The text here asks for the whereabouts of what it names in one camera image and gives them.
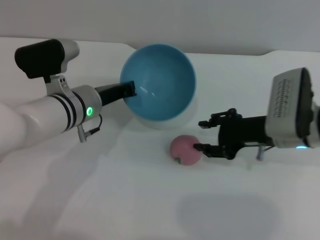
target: white table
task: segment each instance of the white table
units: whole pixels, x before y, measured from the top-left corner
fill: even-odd
[[[40,41],[0,38],[0,101],[11,106],[46,94],[42,79],[16,66],[16,48]],[[69,85],[119,81],[134,49],[79,41]],[[1,240],[318,240],[320,149],[257,149],[232,160],[178,165],[168,155],[181,134],[215,144],[218,129],[198,121],[236,108],[265,115],[272,79],[308,67],[320,103],[320,53],[274,51],[263,56],[188,54],[197,75],[196,115],[175,130],[141,125],[122,100],[103,109],[101,131],[79,143],[76,130],[0,163]],[[89,128],[98,121],[88,122]]]

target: blue bowl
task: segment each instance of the blue bowl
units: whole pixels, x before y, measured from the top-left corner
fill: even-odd
[[[179,49],[153,44],[135,51],[123,66],[120,83],[134,81],[137,96],[125,98],[139,117],[166,121],[181,114],[196,91],[196,72]]]

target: pink ball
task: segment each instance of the pink ball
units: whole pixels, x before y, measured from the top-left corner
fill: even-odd
[[[195,136],[177,136],[170,145],[171,157],[182,165],[192,165],[198,162],[202,156],[200,151],[194,149],[194,144],[200,143]]]

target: bowl rim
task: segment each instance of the bowl rim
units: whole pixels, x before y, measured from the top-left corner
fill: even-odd
[[[124,98],[124,102],[125,104],[128,106],[128,108],[137,116],[139,116],[140,118],[142,119],[145,119],[145,120],[148,120],[148,121],[152,121],[152,122],[165,122],[165,121],[168,121],[168,120],[171,120],[171,119],[174,119],[176,118],[177,116],[179,116],[180,114],[182,114],[191,104],[191,102],[193,101],[194,97],[195,97],[195,94],[196,94],[196,89],[197,89],[197,75],[196,75],[196,70],[195,70],[195,67],[194,65],[192,64],[191,60],[189,59],[189,57],[187,56],[186,53],[184,53],[183,51],[181,51],[180,49],[176,48],[175,46],[172,46],[170,44],[166,44],[166,43],[153,43],[153,44],[149,44],[149,45],[146,45],[146,46],[143,46],[141,48],[138,48],[136,49],[130,56],[129,58],[125,61],[125,63],[123,64],[123,67],[121,69],[121,74],[120,74],[120,80],[119,82],[120,83],[125,83],[124,81],[122,81],[123,79],[123,73],[124,73],[124,69],[126,68],[126,66],[128,65],[129,61],[136,55],[138,54],[139,51],[141,51],[142,49],[145,49],[145,48],[150,48],[150,47],[155,47],[155,46],[165,46],[165,47],[169,47],[169,48],[172,48],[173,50],[179,52],[180,54],[182,54],[185,59],[187,60],[187,62],[189,63],[189,65],[191,66],[192,68],[192,72],[193,72],[193,81],[194,81],[194,88],[193,88],[193,93],[192,93],[192,96],[188,102],[188,104],[179,112],[177,112],[175,115],[169,117],[169,118],[166,118],[166,119],[150,119],[148,117],[142,117],[140,116],[139,114],[136,113],[135,110],[133,110],[133,108],[127,104],[126,102],[126,99]]]

